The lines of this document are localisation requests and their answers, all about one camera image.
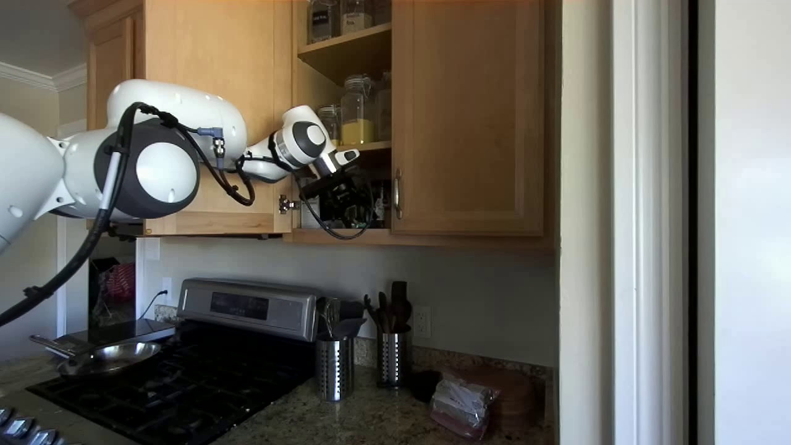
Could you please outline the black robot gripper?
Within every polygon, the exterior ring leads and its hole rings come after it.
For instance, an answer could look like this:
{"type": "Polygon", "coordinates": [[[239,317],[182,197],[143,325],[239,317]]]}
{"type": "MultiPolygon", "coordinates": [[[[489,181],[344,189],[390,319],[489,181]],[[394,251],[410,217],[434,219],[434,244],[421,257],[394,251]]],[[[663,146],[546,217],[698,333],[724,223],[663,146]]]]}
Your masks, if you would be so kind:
{"type": "Polygon", "coordinates": [[[357,181],[358,147],[322,152],[298,178],[298,197],[319,225],[364,225],[371,219],[371,193],[357,181]]]}

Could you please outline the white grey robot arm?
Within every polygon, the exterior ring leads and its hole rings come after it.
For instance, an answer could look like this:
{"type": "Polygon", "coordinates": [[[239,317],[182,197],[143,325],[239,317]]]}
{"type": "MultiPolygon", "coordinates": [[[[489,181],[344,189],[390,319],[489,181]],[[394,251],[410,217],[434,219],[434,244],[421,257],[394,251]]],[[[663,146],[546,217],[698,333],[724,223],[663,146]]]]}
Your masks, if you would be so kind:
{"type": "Polygon", "coordinates": [[[0,115],[0,247],[43,214],[151,219],[186,209],[200,170],[239,204],[253,183],[340,174],[360,158],[338,147],[316,111],[286,109],[282,126],[253,142],[243,111],[181,84],[125,79],[107,99],[107,126],[65,137],[0,115]]]}

